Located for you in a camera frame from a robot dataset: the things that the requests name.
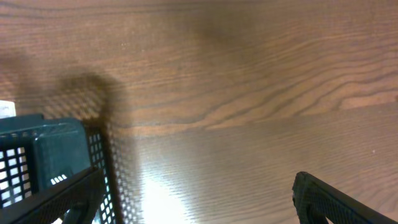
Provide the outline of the clear perforated plastic basket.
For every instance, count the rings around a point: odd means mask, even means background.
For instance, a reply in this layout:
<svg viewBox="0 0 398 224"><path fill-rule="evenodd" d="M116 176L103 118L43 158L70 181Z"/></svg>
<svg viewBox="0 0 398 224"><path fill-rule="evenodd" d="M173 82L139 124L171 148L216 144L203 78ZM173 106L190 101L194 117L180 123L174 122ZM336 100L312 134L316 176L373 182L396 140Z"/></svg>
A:
<svg viewBox="0 0 398 224"><path fill-rule="evenodd" d="M0 118L10 118L16 116L16 107L13 101L0 101Z"/></svg>

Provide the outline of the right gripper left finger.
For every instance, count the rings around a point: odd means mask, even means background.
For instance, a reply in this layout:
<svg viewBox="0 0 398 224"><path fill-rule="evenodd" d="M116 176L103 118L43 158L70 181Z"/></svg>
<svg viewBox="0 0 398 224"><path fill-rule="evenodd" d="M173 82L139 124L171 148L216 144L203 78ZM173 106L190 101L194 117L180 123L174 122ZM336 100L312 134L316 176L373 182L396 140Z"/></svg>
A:
<svg viewBox="0 0 398 224"><path fill-rule="evenodd" d="M85 169L49 189L1 209L2 224L91 223L105 193L103 171Z"/></svg>

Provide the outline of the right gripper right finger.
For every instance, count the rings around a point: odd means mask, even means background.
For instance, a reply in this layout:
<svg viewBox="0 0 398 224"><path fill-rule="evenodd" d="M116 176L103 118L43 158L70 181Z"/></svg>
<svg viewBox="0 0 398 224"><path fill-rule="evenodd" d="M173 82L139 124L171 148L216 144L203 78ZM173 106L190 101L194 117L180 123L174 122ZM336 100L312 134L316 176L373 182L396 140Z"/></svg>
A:
<svg viewBox="0 0 398 224"><path fill-rule="evenodd" d="M298 172L292 200L301 224L361 223L397 224L308 172Z"/></svg>

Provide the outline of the dark green perforated basket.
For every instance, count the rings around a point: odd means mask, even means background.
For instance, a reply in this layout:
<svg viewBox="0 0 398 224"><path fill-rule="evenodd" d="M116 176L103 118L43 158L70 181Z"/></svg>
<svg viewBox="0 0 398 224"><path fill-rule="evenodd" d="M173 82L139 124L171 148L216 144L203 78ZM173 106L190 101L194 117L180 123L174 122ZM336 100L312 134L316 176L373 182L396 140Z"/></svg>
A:
<svg viewBox="0 0 398 224"><path fill-rule="evenodd" d="M100 127L41 114L1 120L1 209L92 167L103 171L105 193L91 223L121 223L108 142Z"/></svg>

